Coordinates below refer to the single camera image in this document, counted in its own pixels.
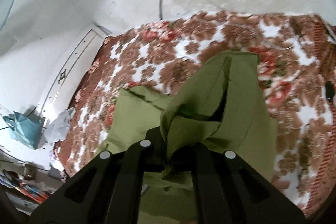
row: green cloth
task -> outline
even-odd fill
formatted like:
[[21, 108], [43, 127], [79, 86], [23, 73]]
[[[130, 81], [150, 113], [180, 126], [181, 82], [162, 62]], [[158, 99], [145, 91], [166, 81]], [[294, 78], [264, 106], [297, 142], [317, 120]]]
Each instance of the green cloth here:
[[[257, 54], [249, 52], [219, 53], [190, 77], [176, 96], [143, 86], [120, 89], [112, 127], [96, 153], [125, 151], [144, 139], [148, 129], [160, 125], [168, 159], [177, 149], [202, 142], [216, 152], [235, 151], [271, 180], [277, 125], [268, 115], [258, 86], [258, 60]], [[162, 175], [165, 181], [159, 182], [161, 174], [149, 174], [149, 184], [191, 187], [189, 178], [172, 175], [169, 170]]]
[[161, 112], [172, 99], [172, 96], [144, 86], [120, 89], [111, 129], [106, 140], [97, 148], [96, 155], [104, 150], [117, 154], [143, 140], [147, 130], [160, 125]]
[[258, 85], [259, 56], [225, 51], [190, 77], [161, 115], [167, 158], [197, 142], [222, 153], [235, 151], [271, 180], [276, 121], [269, 117]]

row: blue bag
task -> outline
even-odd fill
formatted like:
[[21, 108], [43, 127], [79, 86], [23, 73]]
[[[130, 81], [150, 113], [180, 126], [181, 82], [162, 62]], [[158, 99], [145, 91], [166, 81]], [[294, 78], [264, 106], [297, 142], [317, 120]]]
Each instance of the blue bag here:
[[29, 117], [18, 112], [3, 116], [2, 118], [10, 128], [9, 134], [11, 139], [17, 140], [31, 149], [37, 149], [45, 118], [31, 120]]

